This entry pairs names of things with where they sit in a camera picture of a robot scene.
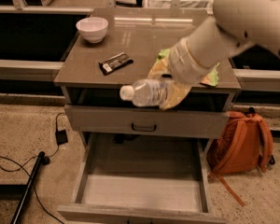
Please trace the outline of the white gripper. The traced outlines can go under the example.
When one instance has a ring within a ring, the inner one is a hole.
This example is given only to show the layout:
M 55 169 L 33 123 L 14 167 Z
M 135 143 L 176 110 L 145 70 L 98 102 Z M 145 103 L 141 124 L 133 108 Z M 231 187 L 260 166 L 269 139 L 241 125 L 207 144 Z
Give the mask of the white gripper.
M 167 110 L 179 105 L 191 90 L 189 84 L 200 83 L 220 59 L 221 46 L 217 46 L 212 38 L 190 35 L 173 45 L 169 56 L 157 60 L 147 75 L 150 79 L 172 75 L 174 79 L 167 81 L 168 97 L 160 109 Z

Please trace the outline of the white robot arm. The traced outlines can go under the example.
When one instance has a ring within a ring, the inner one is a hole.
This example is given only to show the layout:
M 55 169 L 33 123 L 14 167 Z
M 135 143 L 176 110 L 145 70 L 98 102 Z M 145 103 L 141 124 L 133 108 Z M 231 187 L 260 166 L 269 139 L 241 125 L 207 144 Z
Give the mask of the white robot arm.
M 213 14 L 170 47 L 148 73 L 150 78 L 173 78 L 173 91 L 160 109 L 179 105 L 217 63 L 255 45 L 280 59 L 280 0 L 214 0 Z

